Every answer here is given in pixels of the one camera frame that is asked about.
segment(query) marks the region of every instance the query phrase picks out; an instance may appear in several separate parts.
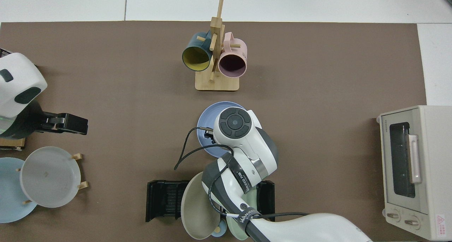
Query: circular button panel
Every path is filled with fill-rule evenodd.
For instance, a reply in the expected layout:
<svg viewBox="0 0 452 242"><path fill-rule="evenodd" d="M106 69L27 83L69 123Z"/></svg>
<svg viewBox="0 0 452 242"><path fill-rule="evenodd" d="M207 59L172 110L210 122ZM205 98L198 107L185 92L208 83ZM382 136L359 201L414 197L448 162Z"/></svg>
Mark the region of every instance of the circular button panel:
<svg viewBox="0 0 452 242"><path fill-rule="evenodd" d="M220 130L231 139L240 139L251 128L250 115L240 108L227 108L220 114Z"/></svg>

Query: cable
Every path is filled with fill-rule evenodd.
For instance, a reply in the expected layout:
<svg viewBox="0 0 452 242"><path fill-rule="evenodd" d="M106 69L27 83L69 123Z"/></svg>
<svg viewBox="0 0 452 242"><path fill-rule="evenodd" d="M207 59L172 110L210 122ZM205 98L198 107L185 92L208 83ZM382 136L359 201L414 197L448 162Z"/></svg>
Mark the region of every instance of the cable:
<svg viewBox="0 0 452 242"><path fill-rule="evenodd" d="M213 187L213 185L215 184L215 182L221 177L221 175L223 174L223 172L227 169L227 168L229 168L228 167L228 164L229 164L229 162L231 161L231 159L232 158L230 158L229 159L229 161L226 163L226 165L221 169L221 171L220 171L220 173L218 173L218 175L216 176L216 178L212 181L212 183L210 184L210 186L209 186L209 191L207 192L207 195L209 196L209 202L210 202L210 205L213 207L213 209L214 210L216 210L218 213L220 213L220 215L222 215L222 216L227 216L227 214L226 213L223 213L221 210L219 210L216 206L215 206L215 204L213 203L213 200L212 200L212 187Z"/></svg>
<svg viewBox="0 0 452 242"><path fill-rule="evenodd" d="M188 141L188 139L189 139L189 136L190 136L190 134L192 133L192 131L194 131L194 130L196 130L196 129L201 129L201 130L205 130L205 131L213 131L212 128L208 128L208 127L194 127L194 128L192 128L192 129L188 132L187 136L185 137L184 146L182 147L182 152L180 153L179 160L178 160L176 166L174 167L174 170L176 170L176 169L177 169L177 166L179 166L179 164L182 162L182 160L181 160L181 159L182 159L182 155L184 154L185 146L187 145L187 141Z"/></svg>
<svg viewBox="0 0 452 242"><path fill-rule="evenodd" d="M267 215L257 215L253 216L253 219L259 219L259 218L273 218L277 216L287 216L287 215L309 215L308 213L303 212L286 212L286 213L275 213L275 214L267 214Z"/></svg>
<svg viewBox="0 0 452 242"><path fill-rule="evenodd" d="M232 154L234 154L234 150L232 150L232 148L229 147L228 145L212 144L212 145L207 145L207 146L203 146L203 147L198 147L197 149L192 150L188 154L184 155L184 157L179 158L179 161L176 163L176 166L174 166L174 170L176 170L179 167L179 164L182 163L182 161L185 160L192 153L205 149L205 148L209 148L209 147L225 147L225 148L229 149L229 151L231 151Z"/></svg>

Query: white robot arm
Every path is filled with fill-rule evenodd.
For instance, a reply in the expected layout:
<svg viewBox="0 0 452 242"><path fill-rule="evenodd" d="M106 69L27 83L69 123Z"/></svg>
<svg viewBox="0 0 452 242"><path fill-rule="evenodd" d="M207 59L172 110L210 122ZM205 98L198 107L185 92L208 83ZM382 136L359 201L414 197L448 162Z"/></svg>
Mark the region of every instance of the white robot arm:
<svg viewBox="0 0 452 242"><path fill-rule="evenodd" d="M259 218L260 213L242 200L243 194L278 165L276 145L256 120L252 111L238 107L227 108L216 118L213 137L218 144L230 146L234 154L224 154L202 174L202 186L206 193L211 191L212 200L256 242L371 242L353 223L338 215L317 213L270 222Z"/></svg>
<svg viewBox="0 0 452 242"><path fill-rule="evenodd" d="M20 53L0 57L1 138L21 139L33 131L87 134L87 119L41 110L34 99L46 88L44 77L27 57Z"/></svg>

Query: toaster oven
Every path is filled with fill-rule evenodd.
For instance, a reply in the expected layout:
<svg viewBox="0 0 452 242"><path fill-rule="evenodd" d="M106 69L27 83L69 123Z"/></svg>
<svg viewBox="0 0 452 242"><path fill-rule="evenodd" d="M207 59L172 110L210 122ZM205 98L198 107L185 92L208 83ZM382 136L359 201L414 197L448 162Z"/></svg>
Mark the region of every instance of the toaster oven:
<svg viewBox="0 0 452 242"><path fill-rule="evenodd" d="M433 241L452 240L452 107L383 113L386 221Z"/></svg>

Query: small cup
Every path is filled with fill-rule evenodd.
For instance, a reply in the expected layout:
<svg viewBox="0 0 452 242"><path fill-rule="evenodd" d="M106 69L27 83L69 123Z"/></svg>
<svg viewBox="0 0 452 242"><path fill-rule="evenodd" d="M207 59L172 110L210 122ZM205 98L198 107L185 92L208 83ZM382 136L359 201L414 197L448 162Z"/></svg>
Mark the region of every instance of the small cup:
<svg viewBox="0 0 452 242"><path fill-rule="evenodd" d="M195 33L182 52L184 65L194 71L202 71L209 67L212 52L209 50L212 36L210 31Z"/></svg>
<svg viewBox="0 0 452 242"><path fill-rule="evenodd" d="M224 50L218 60L218 69L229 78L238 78L246 72L246 56L248 49L241 39L234 38L232 32L225 34L223 41Z"/></svg>

